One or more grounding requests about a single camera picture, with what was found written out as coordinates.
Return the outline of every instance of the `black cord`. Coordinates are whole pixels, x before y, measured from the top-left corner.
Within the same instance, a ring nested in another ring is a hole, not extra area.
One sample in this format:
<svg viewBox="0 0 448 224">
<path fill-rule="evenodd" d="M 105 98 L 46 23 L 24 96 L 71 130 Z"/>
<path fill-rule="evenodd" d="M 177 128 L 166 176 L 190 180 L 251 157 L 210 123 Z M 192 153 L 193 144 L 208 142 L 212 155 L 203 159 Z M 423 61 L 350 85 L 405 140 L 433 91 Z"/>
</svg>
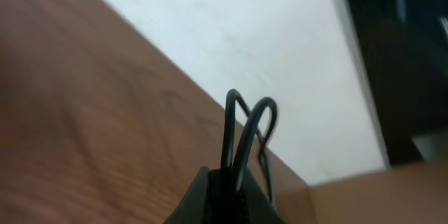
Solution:
<svg viewBox="0 0 448 224">
<path fill-rule="evenodd" d="M 244 126 L 241 138 L 239 140 L 237 152 L 235 154 L 234 164 L 232 167 L 233 141 L 235 137 L 235 104 L 236 102 L 243 108 L 243 111 L 248 116 Z M 258 129 L 258 122 L 263 115 L 266 108 L 271 111 L 269 127 L 265 136 L 260 133 Z M 258 151 L 258 162 L 260 163 L 263 175 L 265 176 L 268 190 L 268 197 L 271 205 L 275 207 L 274 199 L 274 184 L 271 177 L 271 167 L 269 159 L 266 154 L 266 145 L 269 141 L 272 131 L 274 130 L 277 121 L 277 104 L 272 98 L 266 97 L 261 99 L 253 108 L 249 110 L 248 106 L 242 99 L 241 95 L 236 90 L 231 90 L 227 94 L 225 104 L 225 126 L 224 126 L 224 141 L 223 151 L 221 155 L 221 171 L 223 172 L 223 185 L 232 185 L 234 193 L 241 190 L 244 175 L 247 169 L 247 161 L 251 151 L 253 138 L 257 135 L 260 142 L 260 149 Z"/>
</svg>

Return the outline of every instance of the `brown wood grain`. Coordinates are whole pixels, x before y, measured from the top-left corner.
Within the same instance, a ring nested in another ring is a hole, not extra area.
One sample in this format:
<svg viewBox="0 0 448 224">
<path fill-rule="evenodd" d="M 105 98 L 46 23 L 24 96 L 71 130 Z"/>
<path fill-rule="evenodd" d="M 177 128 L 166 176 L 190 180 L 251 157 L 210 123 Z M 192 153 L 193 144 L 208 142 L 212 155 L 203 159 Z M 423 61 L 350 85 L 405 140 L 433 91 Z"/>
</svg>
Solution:
<svg viewBox="0 0 448 224">
<path fill-rule="evenodd" d="M 161 223 L 218 167 L 223 119 L 101 0 L 0 0 L 1 223 Z M 280 214 L 313 223 L 270 156 Z"/>
</svg>

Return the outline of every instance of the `brown surface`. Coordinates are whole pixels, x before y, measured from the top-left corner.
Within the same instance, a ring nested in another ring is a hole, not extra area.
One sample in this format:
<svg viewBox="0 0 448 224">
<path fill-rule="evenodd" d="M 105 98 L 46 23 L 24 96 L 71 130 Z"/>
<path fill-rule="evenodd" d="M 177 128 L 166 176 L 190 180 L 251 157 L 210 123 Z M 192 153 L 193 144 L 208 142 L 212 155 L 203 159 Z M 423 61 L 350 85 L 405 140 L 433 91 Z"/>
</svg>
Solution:
<svg viewBox="0 0 448 224">
<path fill-rule="evenodd" d="M 222 108 L 100 0 L 0 6 L 2 223 L 161 223 L 218 167 Z M 271 157 L 280 213 L 313 223 Z"/>
<path fill-rule="evenodd" d="M 319 224 L 448 223 L 448 160 L 314 188 Z"/>
</svg>

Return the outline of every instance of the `black plastic object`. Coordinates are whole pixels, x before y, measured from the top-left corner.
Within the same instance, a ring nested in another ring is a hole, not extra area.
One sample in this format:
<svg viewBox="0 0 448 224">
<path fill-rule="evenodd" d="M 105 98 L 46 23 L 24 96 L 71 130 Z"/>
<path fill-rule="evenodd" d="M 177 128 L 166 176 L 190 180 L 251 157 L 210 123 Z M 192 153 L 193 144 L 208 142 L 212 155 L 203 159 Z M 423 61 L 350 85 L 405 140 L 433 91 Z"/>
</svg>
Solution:
<svg viewBox="0 0 448 224">
<path fill-rule="evenodd" d="M 248 116 L 248 120 L 241 134 L 233 164 L 235 104 L 237 102 Z M 270 109 L 271 118 L 269 128 L 263 136 L 258 130 L 258 122 L 267 108 Z M 265 152 L 276 121 L 277 104 L 272 98 L 261 99 L 250 111 L 238 91 L 229 91 L 225 106 L 221 167 L 212 171 L 208 167 L 201 168 L 177 208 L 164 223 L 284 223 L 275 210 L 274 186 Z M 260 142 L 258 161 L 266 178 L 269 197 L 263 194 L 247 168 L 247 159 L 255 136 Z"/>
</svg>

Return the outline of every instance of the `wooden table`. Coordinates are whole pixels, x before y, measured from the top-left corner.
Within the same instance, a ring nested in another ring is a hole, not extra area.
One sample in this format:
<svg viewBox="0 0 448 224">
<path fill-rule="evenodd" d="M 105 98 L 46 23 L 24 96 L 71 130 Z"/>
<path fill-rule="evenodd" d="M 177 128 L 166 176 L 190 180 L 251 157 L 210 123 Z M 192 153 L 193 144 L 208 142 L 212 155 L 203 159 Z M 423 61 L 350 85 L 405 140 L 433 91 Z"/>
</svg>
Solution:
<svg viewBox="0 0 448 224">
<path fill-rule="evenodd" d="M 0 6 L 2 223 L 161 223 L 218 167 L 223 109 L 101 0 Z M 270 156 L 280 214 L 313 223 Z"/>
</svg>

